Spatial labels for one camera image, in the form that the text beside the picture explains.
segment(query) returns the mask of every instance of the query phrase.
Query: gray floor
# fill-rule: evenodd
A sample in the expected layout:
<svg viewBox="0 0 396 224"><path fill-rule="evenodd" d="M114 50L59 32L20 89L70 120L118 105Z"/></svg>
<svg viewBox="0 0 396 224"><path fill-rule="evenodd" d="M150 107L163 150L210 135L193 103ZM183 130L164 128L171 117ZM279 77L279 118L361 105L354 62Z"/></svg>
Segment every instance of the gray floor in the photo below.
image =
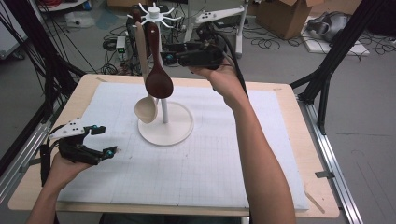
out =
<svg viewBox="0 0 396 224"><path fill-rule="evenodd" d="M68 35L97 69L104 63L103 37L125 24L126 17L95 9L96 25L71 29ZM250 20L249 27L256 27ZM280 49L261 49L244 39L239 60L246 81L291 83L315 71L325 55L308 53L305 46L292 47L278 41ZM66 44L70 61L89 71L77 51ZM346 182L364 223L394 223L396 219L396 53L369 57L348 56L336 70L330 88L326 131ZM171 77L195 77L185 68L168 68ZM42 91L29 60L0 62L2 156L43 101ZM7 200L0 205L1 223L23 223L28 212L10 211ZM97 223L98 214L61 213L63 223ZM347 223L336 219L299 218L298 223Z"/></svg>

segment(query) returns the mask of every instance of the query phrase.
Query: spoon handle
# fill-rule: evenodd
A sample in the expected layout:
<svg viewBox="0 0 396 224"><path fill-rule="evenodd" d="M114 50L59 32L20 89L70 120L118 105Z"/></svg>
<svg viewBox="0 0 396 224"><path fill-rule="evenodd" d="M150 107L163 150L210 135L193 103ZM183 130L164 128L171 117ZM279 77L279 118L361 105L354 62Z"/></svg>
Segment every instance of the spoon handle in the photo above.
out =
<svg viewBox="0 0 396 224"><path fill-rule="evenodd" d="M152 57L154 59L154 67L161 67L160 63L160 30L157 24L151 22L148 25L148 42L151 47Z"/></svg>
<svg viewBox="0 0 396 224"><path fill-rule="evenodd" d="M135 25L136 25L137 54L139 55L142 76L146 82L146 78L149 75L149 65L148 65L148 60L146 58L147 53L146 53L145 32L143 31L142 24L139 21L137 21Z"/></svg>

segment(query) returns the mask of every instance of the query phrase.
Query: right hand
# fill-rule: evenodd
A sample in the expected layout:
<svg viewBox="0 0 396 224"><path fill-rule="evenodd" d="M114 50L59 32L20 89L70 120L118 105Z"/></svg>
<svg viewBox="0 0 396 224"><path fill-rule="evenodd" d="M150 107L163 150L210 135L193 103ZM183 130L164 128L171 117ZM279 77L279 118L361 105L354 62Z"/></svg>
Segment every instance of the right hand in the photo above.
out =
<svg viewBox="0 0 396 224"><path fill-rule="evenodd" d="M247 100L247 96L236 77L235 70L229 62L224 59L224 65L217 70L210 70L203 67L189 67L194 74L205 77L212 87L224 97L224 102L231 108L241 100Z"/></svg>

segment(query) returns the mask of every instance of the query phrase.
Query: wooden spoon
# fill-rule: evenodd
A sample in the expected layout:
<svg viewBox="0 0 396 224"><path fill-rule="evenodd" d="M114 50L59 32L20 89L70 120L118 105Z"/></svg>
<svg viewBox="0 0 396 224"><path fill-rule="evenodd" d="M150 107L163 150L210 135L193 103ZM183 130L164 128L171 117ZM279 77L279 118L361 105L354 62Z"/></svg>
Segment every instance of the wooden spoon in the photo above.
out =
<svg viewBox="0 0 396 224"><path fill-rule="evenodd" d="M145 32L143 31L142 24L139 21L136 22L136 43L137 43L137 52L139 54L140 67L142 70L143 79L146 81L146 78L149 74L149 65L146 58L146 41L145 41ZM142 120L144 123L151 123L157 118L157 104L152 96L146 96L140 99L136 105L134 106L134 113L137 117Z"/></svg>
<svg viewBox="0 0 396 224"><path fill-rule="evenodd" d="M154 66L146 79L146 90L148 94L156 98L168 98L172 95L174 86L172 79L161 67L159 50L160 31L158 30L158 26L153 22L148 25L148 42L151 47Z"/></svg>

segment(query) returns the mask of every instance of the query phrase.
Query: white sheet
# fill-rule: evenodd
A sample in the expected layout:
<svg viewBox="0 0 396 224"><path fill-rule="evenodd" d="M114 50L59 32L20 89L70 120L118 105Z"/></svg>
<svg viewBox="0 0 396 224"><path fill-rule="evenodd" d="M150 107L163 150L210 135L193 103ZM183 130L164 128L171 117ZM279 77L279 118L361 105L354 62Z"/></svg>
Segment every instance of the white sheet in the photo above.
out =
<svg viewBox="0 0 396 224"><path fill-rule="evenodd" d="M190 110L194 129L180 144L157 147L137 129L134 105L144 96L140 84L101 83L82 122L106 126L106 133L89 135L84 144L98 150L118 146L119 152L81 173L59 201L248 207L233 114L222 97L209 88L175 87L168 102ZM295 208L308 209L276 95L249 91L249 99L288 179Z"/></svg>

